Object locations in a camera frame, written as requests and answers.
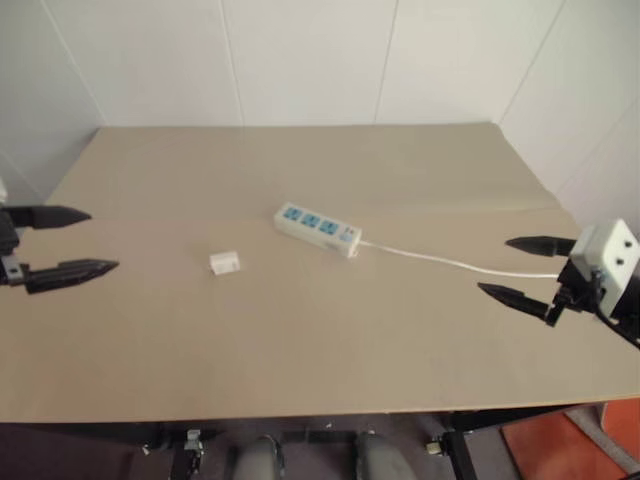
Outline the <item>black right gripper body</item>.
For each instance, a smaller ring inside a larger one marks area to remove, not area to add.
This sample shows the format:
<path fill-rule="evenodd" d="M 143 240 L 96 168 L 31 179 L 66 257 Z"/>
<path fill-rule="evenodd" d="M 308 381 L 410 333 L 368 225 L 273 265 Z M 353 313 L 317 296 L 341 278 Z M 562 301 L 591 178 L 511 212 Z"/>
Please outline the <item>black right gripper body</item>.
<path fill-rule="evenodd" d="M 545 323 L 554 327 L 565 309 L 587 312 L 602 318 L 602 272 L 591 268 L 584 277 L 572 260 L 568 260 L 558 277 L 560 284 L 545 315 Z"/>

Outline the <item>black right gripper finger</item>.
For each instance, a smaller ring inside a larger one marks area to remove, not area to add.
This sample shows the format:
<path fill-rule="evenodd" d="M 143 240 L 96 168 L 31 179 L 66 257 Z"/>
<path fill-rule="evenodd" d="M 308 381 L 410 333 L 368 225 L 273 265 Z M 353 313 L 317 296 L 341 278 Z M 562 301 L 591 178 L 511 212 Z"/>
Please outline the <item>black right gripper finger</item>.
<path fill-rule="evenodd" d="M 509 239 L 505 244 L 528 254 L 568 257 L 576 241 L 552 236 L 525 236 Z"/>
<path fill-rule="evenodd" d="M 519 290 L 501 285 L 478 283 L 478 287 L 487 295 L 511 309 L 534 316 L 542 321 L 547 321 L 549 305 L 544 302 L 529 298 Z"/>

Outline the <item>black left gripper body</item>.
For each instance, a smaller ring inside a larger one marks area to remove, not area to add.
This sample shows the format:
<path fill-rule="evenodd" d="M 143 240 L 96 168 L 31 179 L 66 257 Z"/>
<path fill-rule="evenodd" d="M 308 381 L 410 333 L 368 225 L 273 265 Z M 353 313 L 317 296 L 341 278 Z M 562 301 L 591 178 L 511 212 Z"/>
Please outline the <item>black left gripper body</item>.
<path fill-rule="evenodd" d="M 1 209 L 1 284 L 20 286 L 25 283 L 25 273 L 14 250 L 20 244 L 20 237 L 11 209 Z"/>

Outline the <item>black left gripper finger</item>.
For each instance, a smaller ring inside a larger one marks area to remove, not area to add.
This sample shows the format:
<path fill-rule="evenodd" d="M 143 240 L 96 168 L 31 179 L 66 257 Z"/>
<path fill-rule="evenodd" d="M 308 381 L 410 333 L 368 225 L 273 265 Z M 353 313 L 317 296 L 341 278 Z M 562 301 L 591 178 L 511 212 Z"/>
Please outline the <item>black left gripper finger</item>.
<path fill-rule="evenodd" d="M 29 294 L 74 287 L 106 275 L 119 266 L 118 261 L 83 259 L 65 261 L 56 267 L 24 273 L 24 286 Z"/>
<path fill-rule="evenodd" d="M 6 208 L 6 213 L 16 228 L 62 228 L 92 219 L 84 211 L 65 206 L 12 206 Z"/>

